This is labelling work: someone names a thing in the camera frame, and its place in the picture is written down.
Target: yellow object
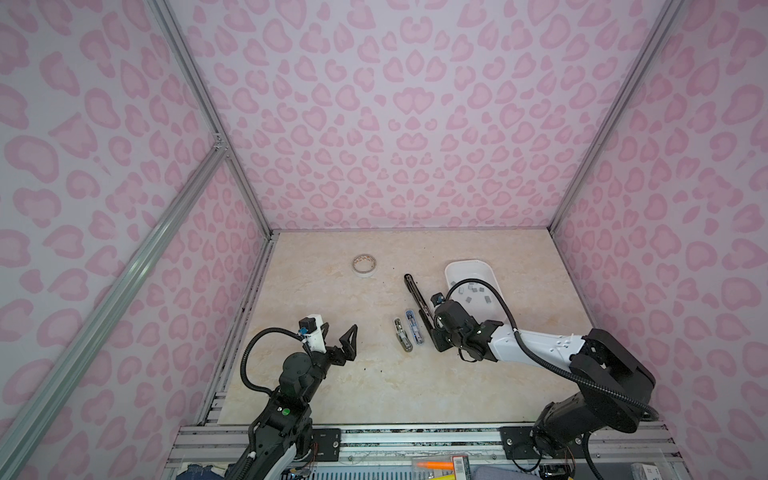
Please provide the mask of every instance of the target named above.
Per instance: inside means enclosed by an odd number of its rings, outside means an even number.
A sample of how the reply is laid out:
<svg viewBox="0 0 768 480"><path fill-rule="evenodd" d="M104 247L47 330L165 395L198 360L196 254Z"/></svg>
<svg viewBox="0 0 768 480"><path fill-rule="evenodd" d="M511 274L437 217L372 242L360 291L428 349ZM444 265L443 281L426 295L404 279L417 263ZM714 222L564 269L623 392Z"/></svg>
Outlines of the yellow object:
<svg viewBox="0 0 768 480"><path fill-rule="evenodd" d="M453 462L417 462L416 466L430 470L453 470Z"/></svg>

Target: tape roll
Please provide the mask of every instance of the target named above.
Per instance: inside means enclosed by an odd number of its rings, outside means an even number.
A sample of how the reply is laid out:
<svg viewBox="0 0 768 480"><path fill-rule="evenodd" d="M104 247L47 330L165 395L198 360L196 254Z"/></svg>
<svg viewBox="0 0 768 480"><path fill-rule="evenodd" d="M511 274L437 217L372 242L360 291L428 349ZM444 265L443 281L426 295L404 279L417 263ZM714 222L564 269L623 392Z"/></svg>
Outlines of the tape roll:
<svg viewBox="0 0 768 480"><path fill-rule="evenodd" d="M372 276L374 270L376 270L376 259L373 258L373 255L364 253L352 260L352 271L360 278Z"/></svg>

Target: pink wall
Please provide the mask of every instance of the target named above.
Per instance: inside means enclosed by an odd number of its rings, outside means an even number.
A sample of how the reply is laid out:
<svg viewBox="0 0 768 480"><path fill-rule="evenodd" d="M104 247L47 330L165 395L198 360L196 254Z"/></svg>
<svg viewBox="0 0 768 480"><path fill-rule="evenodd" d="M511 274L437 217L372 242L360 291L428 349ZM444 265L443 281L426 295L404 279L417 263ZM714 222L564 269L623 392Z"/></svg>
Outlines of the pink wall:
<svg viewBox="0 0 768 480"><path fill-rule="evenodd" d="M173 0L275 228L548 225L662 0Z"/></svg>
<svg viewBox="0 0 768 480"><path fill-rule="evenodd" d="M766 25L693 3L556 239L698 479L768 471Z"/></svg>
<svg viewBox="0 0 768 480"><path fill-rule="evenodd" d="M20 478L153 478L203 399L263 239L226 165Z"/></svg>
<svg viewBox="0 0 768 480"><path fill-rule="evenodd" d="M148 13L0 6L0 435L212 144Z"/></svg>

